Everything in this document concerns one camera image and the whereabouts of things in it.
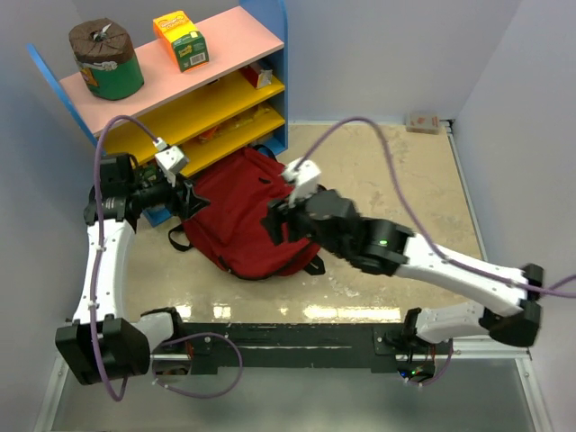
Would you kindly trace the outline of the red backpack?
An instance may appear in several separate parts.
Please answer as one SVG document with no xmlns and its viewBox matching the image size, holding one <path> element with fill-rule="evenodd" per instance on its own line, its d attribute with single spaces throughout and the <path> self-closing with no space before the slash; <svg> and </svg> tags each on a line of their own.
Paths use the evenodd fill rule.
<svg viewBox="0 0 576 432">
<path fill-rule="evenodd" d="M 195 176 L 194 191 L 210 201 L 207 208 L 172 228 L 168 240 L 180 252 L 195 249 L 220 270 L 246 281 L 326 273 L 320 247 L 301 239 L 273 244 L 261 220 L 267 204 L 287 196 L 284 165 L 262 145 L 244 147 Z"/>
</svg>

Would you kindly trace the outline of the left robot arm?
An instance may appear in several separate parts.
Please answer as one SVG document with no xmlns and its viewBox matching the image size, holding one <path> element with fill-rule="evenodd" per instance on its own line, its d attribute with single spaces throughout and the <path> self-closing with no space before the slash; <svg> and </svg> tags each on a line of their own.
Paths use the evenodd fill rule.
<svg viewBox="0 0 576 432">
<path fill-rule="evenodd" d="M 155 155 L 152 180 L 128 153 L 101 157 L 84 218 L 89 254 L 84 288 L 69 324 L 58 328 L 56 347 L 82 385 L 125 379 L 149 370 L 152 352 L 180 351 L 186 342 L 182 320 L 173 307 L 151 310 L 130 322 L 124 311 L 127 257 L 140 215 L 165 206 L 185 217 L 206 208 L 182 175 L 188 159 L 175 147 Z"/>
</svg>

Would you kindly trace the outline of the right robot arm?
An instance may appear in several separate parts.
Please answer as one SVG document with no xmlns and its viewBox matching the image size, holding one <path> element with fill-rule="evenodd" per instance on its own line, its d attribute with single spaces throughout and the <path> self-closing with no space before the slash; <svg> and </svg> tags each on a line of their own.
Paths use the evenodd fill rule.
<svg viewBox="0 0 576 432">
<path fill-rule="evenodd" d="M 275 245 L 308 239 L 363 273 L 421 281 L 463 296 L 464 303 L 407 312 L 390 341 L 413 354 L 460 337 L 487 335 L 512 347 L 536 342 L 542 308 L 537 295 L 520 286 L 542 282 L 544 271 L 537 265 L 499 267 L 430 246 L 408 227 L 365 217 L 335 190 L 295 205 L 272 200 L 261 223 Z"/>
</svg>

